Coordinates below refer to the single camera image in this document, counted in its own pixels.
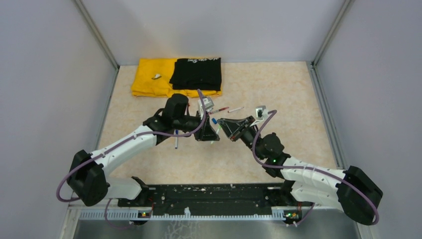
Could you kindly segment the white blue-ended marker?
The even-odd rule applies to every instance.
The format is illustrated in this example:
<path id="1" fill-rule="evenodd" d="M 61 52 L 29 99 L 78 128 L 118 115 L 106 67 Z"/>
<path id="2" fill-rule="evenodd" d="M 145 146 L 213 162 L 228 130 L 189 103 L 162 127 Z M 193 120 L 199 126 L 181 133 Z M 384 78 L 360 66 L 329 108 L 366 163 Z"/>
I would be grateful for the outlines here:
<path id="1" fill-rule="evenodd" d="M 179 131 L 177 129 L 175 130 L 175 135 L 176 135 L 176 137 L 175 137 L 175 149 L 178 149 L 178 147 L 179 147 L 179 138 L 177 136 L 179 135 Z"/>

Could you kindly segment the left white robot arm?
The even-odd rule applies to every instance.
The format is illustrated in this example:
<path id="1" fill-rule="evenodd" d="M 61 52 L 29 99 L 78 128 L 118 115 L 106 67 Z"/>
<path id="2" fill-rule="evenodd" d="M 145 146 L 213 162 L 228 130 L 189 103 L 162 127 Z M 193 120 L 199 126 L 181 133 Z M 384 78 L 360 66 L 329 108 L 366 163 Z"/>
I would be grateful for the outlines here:
<path id="1" fill-rule="evenodd" d="M 77 152 L 65 182 L 87 207 L 105 199 L 127 199 L 137 206 L 145 205 L 149 192 L 139 178 L 115 178 L 111 173 L 127 160 L 171 137 L 193 135 L 197 141 L 218 141 L 209 117 L 213 107 L 210 97 L 200 95 L 197 113 L 191 116 L 187 113 L 188 98 L 174 94 L 163 108 L 122 139 L 93 152 Z"/>

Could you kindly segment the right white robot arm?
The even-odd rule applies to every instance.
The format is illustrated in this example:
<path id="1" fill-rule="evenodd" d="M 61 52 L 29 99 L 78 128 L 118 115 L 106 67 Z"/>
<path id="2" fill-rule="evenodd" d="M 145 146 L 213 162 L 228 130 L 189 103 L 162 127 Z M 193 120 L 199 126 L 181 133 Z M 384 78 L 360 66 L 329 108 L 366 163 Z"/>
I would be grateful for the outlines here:
<path id="1" fill-rule="evenodd" d="M 251 150 L 267 174 L 288 183 L 280 192 L 284 204 L 312 202 L 336 208 L 362 225 L 378 224 L 383 192 L 359 167 L 329 169 L 296 159 L 284 152 L 274 132 L 261 137 L 262 129 L 254 126 L 252 116 L 236 120 L 221 118 L 217 123 L 229 140 L 241 140 Z"/>

